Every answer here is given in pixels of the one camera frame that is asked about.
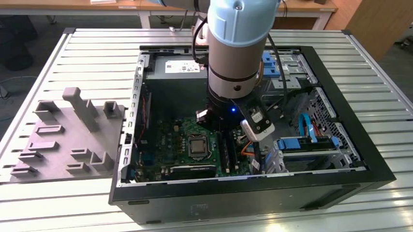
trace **black cable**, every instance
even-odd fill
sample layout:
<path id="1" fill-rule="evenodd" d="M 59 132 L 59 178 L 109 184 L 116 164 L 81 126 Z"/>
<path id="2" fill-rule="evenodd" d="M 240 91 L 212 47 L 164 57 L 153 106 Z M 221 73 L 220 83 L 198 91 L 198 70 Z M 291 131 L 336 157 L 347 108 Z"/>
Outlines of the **black cable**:
<path id="1" fill-rule="evenodd" d="M 7 96 L 3 96 L 3 94 L 2 94 L 2 88 L 0 88 L 0 98 L 2 98 L 3 100 L 7 100 L 7 99 L 11 98 L 11 95 L 9 95 L 9 97 L 7 97 Z"/>
<path id="2" fill-rule="evenodd" d="M 197 59 L 197 56 L 196 56 L 197 55 L 196 54 L 196 41 L 197 41 L 200 31 L 201 31 L 202 27 L 205 26 L 206 22 L 208 22 L 208 17 L 204 19 L 202 23 L 200 24 L 200 27 L 197 28 L 196 33 L 194 33 L 194 37 L 193 37 L 193 48 L 192 48 L 193 49 L 193 58 L 194 58 L 194 61 L 197 63 L 200 63 L 200 60 Z"/>
<path id="3" fill-rule="evenodd" d="M 268 37 L 269 37 L 269 41 L 272 43 L 275 54 L 276 54 L 276 58 L 277 58 L 279 71 L 280 71 L 280 74 L 283 76 L 283 89 L 284 89 L 283 110 L 284 110 L 285 106 L 287 106 L 287 102 L 288 102 L 288 94 L 289 94 L 289 92 L 288 92 L 288 89 L 287 89 L 287 79 L 285 79 L 285 73 L 284 73 L 284 69 L 283 69 L 283 59 L 280 58 L 280 53 L 279 53 L 277 46 L 275 44 L 275 41 L 273 41 L 271 33 L 269 33 Z"/>
<path id="4" fill-rule="evenodd" d="M 284 2 L 284 13 L 285 13 L 285 17 L 288 18 L 288 17 L 289 17 L 289 7 L 287 6 L 285 0 L 283 0 L 283 2 Z"/>

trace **metal table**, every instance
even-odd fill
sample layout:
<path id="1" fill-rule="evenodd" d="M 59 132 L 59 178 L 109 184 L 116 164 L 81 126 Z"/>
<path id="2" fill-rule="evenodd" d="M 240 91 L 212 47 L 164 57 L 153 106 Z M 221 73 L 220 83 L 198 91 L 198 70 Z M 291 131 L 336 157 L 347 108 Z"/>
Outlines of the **metal table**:
<path id="1" fill-rule="evenodd" d="M 109 205 L 112 179 L 0 186 L 2 231 L 134 231 L 181 227 L 200 231 L 403 231 L 413 228 L 413 105 L 359 42 L 341 31 L 272 32 L 279 45 L 313 46 L 398 180 L 327 210 L 141 227 Z M 63 34 L 0 142 L 0 178 L 18 162 L 38 116 L 37 102 L 62 100 L 80 87 L 94 105 L 129 106 L 141 45 L 190 44 L 192 33 L 168 29 L 77 29 Z"/>

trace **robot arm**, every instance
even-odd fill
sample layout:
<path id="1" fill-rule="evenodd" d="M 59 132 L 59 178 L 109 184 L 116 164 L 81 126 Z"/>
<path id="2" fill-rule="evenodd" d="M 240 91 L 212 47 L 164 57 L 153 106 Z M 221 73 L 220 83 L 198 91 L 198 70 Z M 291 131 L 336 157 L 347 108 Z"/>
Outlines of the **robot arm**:
<path id="1" fill-rule="evenodd" d="M 253 93 L 269 31 L 281 0 L 152 0 L 165 6 L 208 11 L 209 91 L 220 120 L 237 121 L 229 113 L 239 106 L 241 126 L 252 141 L 275 131 L 261 101 Z"/>

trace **floor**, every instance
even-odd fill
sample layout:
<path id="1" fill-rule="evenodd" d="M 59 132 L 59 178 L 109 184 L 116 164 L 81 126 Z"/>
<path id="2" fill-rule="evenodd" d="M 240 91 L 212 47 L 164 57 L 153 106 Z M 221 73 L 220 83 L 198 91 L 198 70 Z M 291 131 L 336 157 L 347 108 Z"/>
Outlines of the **floor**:
<path id="1" fill-rule="evenodd" d="M 65 28 L 141 28 L 141 22 L 137 16 L 58 16 L 58 23 L 54 25 L 49 23 L 45 16 L 31 16 L 31 20 L 39 33 L 39 38 L 27 43 L 35 63 L 29 69 L 19 72 L 9 71 L 0 65 L 0 82 L 17 76 L 39 75 Z M 153 28 L 169 28 L 169 26 L 178 28 L 181 26 L 182 16 L 166 19 L 168 23 L 165 24 L 156 16 L 150 20 Z M 189 16 L 185 28 L 194 25 L 194 22 L 196 20 Z M 380 65 L 413 101 L 413 52 L 404 51 L 395 45 L 380 62 Z M 19 78 L 3 83 L 3 86 L 11 92 L 11 97 L 7 100 L 0 99 L 0 139 L 35 80 L 35 78 Z"/>

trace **wire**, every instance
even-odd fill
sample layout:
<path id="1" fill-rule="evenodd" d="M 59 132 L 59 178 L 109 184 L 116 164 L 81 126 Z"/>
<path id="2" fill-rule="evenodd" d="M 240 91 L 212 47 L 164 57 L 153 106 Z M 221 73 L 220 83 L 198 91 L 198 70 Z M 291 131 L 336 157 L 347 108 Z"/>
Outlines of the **wire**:
<path id="1" fill-rule="evenodd" d="M 260 78 L 259 78 L 256 86 L 259 86 L 261 84 L 263 80 L 264 80 L 264 61 L 261 60 L 261 64 L 260 64 Z"/>
<path id="2" fill-rule="evenodd" d="M 244 147 L 244 149 L 243 149 L 243 151 L 241 151 L 241 154 L 243 154 L 244 156 L 256 156 L 256 154 L 253 154 L 253 153 L 251 153 L 251 152 L 245 152 L 245 150 L 247 150 L 248 146 L 251 146 L 251 144 L 252 144 L 252 141 L 248 142 L 248 144 L 245 145 L 245 147 Z"/>
<path id="3" fill-rule="evenodd" d="M 280 71 L 280 74 L 283 76 L 283 89 L 284 89 L 284 101 L 283 101 L 283 110 L 285 110 L 285 106 L 287 106 L 287 102 L 288 102 L 288 89 L 287 89 L 287 79 L 285 79 L 285 73 L 284 73 L 284 69 L 283 69 L 283 59 L 280 58 L 280 53 L 279 53 L 279 50 L 277 50 L 277 46 L 275 44 L 275 41 L 273 41 L 273 38 L 272 38 L 272 35 L 269 33 L 269 41 L 272 43 L 272 46 L 273 46 L 273 50 L 275 50 L 275 53 L 276 53 L 276 57 L 277 57 L 277 65 L 279 65 L 279 71 Z"/>
<path id="4" fill-rule="evenodd" d="M 0 119 L 0 122 L 5 122 L 5 121 L 7 121 L 7 120 L 11 120 L 14 117 L 7 117 L 7 118 L 5 118 L 5 119 Z"/>
<path id="5" fill-rule="evenodd" d="M 202 27 L 205 26 L 206 22 L 208 22 L 208 17 L 204 19 L 202 23 L 200 24 L 200 27 L 197 28 L 196 33 L 194 33 L 194 37 L 193 37 L 193 48 L 192 48 L 193 49 L 193 58 L 194 58 L 194 61 L 197 63 L 200 63 L 200 60 L 197 59 L 197 56 L 196 56 L 196 41 L 197 41 L 200 31 L 201 31 Z"/>
<path id="6" fill-rule="evenodd" d="M 7 99 L 10 99 L 10 98 L 11 98 L 11 96 L 10 96 L 10 95 L 9 95 L 9 97 L 3 96 L 3 94 L 2 94 L 2 88 L 0 88 L 0 98 L 2 98 L 3 100 L 7 100 Z"/>
<path id="7" fill-rule="evenodd" d="M 287 6 L 287 2 L 285 2 L 285 0 L 283 0 L 283 2 L 284 2 L 284 17 L 289 17 L 289 7 Z"/>
<path id="8" fill-rule="evenodd" d="M 193 14 L 192 26 L 193 26 L 193 24 L 194 24 L 196 15 L 197 15 L 197 11 L 194 11 L 194 14 Z"/>
<path id="9" fill-rule="evenodd" d="M 13 77 L 13 78 L 9 78 L 9 79 L 0 81 L 0 84 L 10 81 L 10 80 L 19 79 L 19 78 L 38 78 L 38 77 L 37 76 L 17 76 L 17 77 Z"/>
<path id="10" fill-rule="evenodd" d="M 182 19 L 182 22 L 181 22 L 181 28 L 178 29 L 178 30 L 176 30 L 176 31 L 182 31 L 182 28 L 184 28 L 184 24 L 185 24 L 185 22 L 186 22 L 186 18 L 188 18 L 188 10 L 186 10 L 186 14 L 184 15 L 184 19 Z"/>
<path id="11" fill-rule="evenodd" d="M 17 76 L 17 77 L 13 77 L 13 78 L 9 78 L 9 79 L 0 81 L 0 84 L 5 83 L 5 82 L 7 82 L 7 81 L 19 79 L 19 78 L 38 78 L 38 77 L 37 77 L 37 76 Z M 9 95 L 9 97 L 7 97 L 7 96 L 3 96 L 3 94 L 2 94 L 2 88 L 0 88 L 0 98 L 2 98 L 3 100 L 7 100 L 7 99 L 10 99 L 10 97 L 11 97 L 10 95 Z"/>

